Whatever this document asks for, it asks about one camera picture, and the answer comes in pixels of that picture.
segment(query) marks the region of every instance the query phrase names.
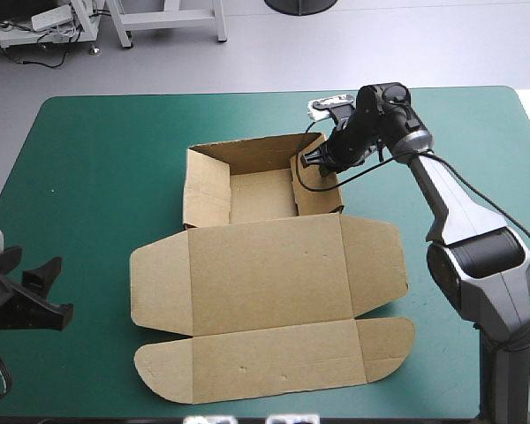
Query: cardboard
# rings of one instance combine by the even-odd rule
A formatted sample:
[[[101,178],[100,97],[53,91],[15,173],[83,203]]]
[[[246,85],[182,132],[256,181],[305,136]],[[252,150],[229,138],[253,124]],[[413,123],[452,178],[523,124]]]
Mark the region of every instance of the cardboard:
[[[199,404],[374,382],[413,339],[406,318],[343,320],[147,344],[134,360],[159,396]]]
[[[209,166],[225,176],[220,158]],[[284,184],[280,170],[232,174],[248,167],[228,165],[230,189],[261,186],[271,171],[265,178]],[[243,177],[232,184],[232,175]],[[212,198],[220,211],[227,178],[212,185],[203,178],[188,178],[197,194],[185,196],[185,207]],[[250,219],[249,206],[243,209]],[[208,225],[197,213],[203,221],[196,223]],[[175,402],[365,384],[397,369],[413,343],[405,318],[355,320],[407,292],[400,237],[388,223],[335,213],[193,228],[136,250],[131,275],[136,324],[193,336],[142,346],[135,355],[146,385]]]
[[[293,134],[189,148],[183,224],[209,227],[341,211],[339,190],[312,193],[293,177],[299,145],[305,146],[304,154],[324,141],[322,134],[311,132],[306,138]],[[310,186],[337,183],[336,174],[321,178],[314,167],[300,173]]]

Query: small white object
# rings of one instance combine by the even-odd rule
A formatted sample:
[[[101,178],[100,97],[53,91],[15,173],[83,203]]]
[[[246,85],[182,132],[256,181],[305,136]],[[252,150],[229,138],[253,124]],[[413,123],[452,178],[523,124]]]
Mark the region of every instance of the small white object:
[[[337,106],[338,104],[353,103],[352,95],[333,95],[324,99],[311,100],[308,102],[308,116],[315,122],[323,121],[329,118],[329,112],[327,110],[318,110],[314,106],[321,104],[324,106]]]
[[[194,415],[185,417],[183,424],[238,424],[238,420],[231,415]]]
[[[65,6],[56,7],[50,11],[45,11],[39,15],[32,16],[32,28],[34,31],[42,31],[71,21],[71,6],[66,4]]]
[[[315,413],[285,413],[281,415],[270,415],[265,424],[320,424],[320,415]]]

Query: table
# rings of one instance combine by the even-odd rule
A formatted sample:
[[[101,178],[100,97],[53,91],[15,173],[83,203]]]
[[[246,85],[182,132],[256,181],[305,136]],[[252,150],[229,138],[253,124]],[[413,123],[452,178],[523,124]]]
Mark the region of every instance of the table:
[[[478,335],[428,274],[424,237],[432,216],[410,172],[396,163],[343,191],[346,214],[392,222],[404,241],[410,293],[368,315],[416,322],[413,352],[395,374],[366,386],[178,405],[153,394],[134,369],[139,346],[173,338],[132,323],[128,260],[133,249],[181,230],[186,147],[301,132],[307,101],[332,94],[45,102],[0,197],[0,228],[7,245],[25,248],[19,270],[64,257],[50,298],[74,303],[75,316],[62,333],[0,332],[0,353],[15,380],[0,415],[473,417]],[[416,89],[413,104],[435,135],[436,152],[530,229],[530,124],[514,91]],[[329,124],[322,125],[327,132]]]

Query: power strip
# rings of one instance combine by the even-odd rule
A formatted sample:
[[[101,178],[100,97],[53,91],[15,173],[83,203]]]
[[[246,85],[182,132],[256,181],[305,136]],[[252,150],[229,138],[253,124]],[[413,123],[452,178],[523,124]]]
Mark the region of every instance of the power strip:
[[[34,31],[42,31],[71,21],[72,9],[70,5],[66,4],[65,6],[56,7],[50,11],[32,16],[32,28]]]

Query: cardboard box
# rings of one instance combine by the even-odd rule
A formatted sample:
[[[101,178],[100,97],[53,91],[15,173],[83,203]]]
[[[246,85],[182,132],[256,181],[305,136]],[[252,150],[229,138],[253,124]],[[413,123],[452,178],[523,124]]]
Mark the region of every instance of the cardboard box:
[[[209,194],[201,187],[198,199]],[[185,210],[193,199],[185,195]],[[211,224],[202,215],[188,222]],[[388,223],[335,213],[195,228],[136,250],[131,274],[134,322],[193,336],[135,355],[145,384],[175,402],[373,382],[402,364],[414,339],[405,318],[355,320],[407,292],[400,237]]]
[[[190,147],[183,198],[185,227],[254,223],[341,211],[344,204],[339,190],[312,193],[294,176],[294,155],[303,137],[304,134],[292,134]],[[318,132],[309,133],[303,152],[325,140]],[[310,186],[337,183],[336,174],[321,178],[315,167],[300,169]]]

